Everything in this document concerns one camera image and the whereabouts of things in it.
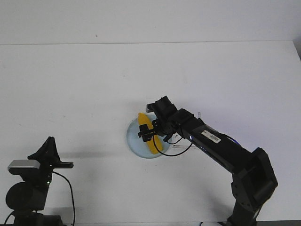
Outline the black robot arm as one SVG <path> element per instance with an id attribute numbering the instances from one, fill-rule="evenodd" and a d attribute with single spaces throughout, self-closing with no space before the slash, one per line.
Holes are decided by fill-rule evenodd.
<path id="1" fill-rule="evenodd" d="M 55 138 L 48 137 L 41 148 L 27 159 L 13 160 L 8 171 L 12 175 L 19 175 L 22 182 L 13 185 L 7 192 L 6 204 L 12 209 L 9 216 L 14 216 L 14 226 L 63 226 L 60 215 L 43 215 L 52 175 L 64 178 L 69 184 L 73 208 L 73 222 L 75 224 L 75 205 L 70 181 L 55 169 L 71 169 L 73 162 L 60 160 Z"/>
<path id="2" fill-rule="evenodd" d="M 231 190 L 236 199 L 232 215 L 225 226 L 255 226 L 264 203 L 278 183 L 267 153 L 262 148 L 249 152 L 229 136 L 222 134 L 185 109 L 177 109 L 167 96 L 146 105 L 146 112 L 155 113 L 153 128 L 140 126 L 144 142 L 154 135 L 168 141 L 177 133 L 205 152 L 232 174 Z"/>

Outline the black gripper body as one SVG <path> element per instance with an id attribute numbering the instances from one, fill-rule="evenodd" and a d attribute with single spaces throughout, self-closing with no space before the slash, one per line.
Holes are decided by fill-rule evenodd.
<path id="1" fill-rule="evenodd" d="M 37 175 L 37 184 L 50 184 L 54 169 L 72 169 L 73 162 L 61 161 L 58 153 L 32 154 L 27 157 L 29 160 L 37 160 L 40 163 Z"/>
<path id="2" fill-rule="evenodd" d="M 178 132 L 179 126 L 175 120 L 163 121 L 155 119 L 152 121 L 153 128 L 157 135 L 170 139 L 173 134 Z"/>

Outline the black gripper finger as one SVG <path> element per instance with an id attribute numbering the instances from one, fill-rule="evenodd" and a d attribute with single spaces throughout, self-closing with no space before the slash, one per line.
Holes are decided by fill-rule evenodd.
<path id="1" fill-rule="evenodd" d="M 146 130 L 138 133 L 138 137 L 143 139 L 143 142 L 151 141 L 152 137 L 156 135 L 154 130 Z"/>
<path id="2" fill-rule="evenodd" d="M 54 137 L 50 137 L 50 157 L 53 159 L 60 159 Z"/>
<path id="3" fill-rule="evenodd" d="M 154 129 L 150 129 L 147 124 L 142 124 L 139 126 L 141 132 L 153 132 Z"/>
<path id="4" fill-rule="evenodd" d="M 37 150 L 37 152 L 31 154 L 30 157 L 31 158 L 42 158 L 48 150 L 48 145 L 49 145 L 50 139 L 51 139 L 51 137 L 48 137 L 46 139 L 46 141 L 43 143 L 43 145 Z"/>

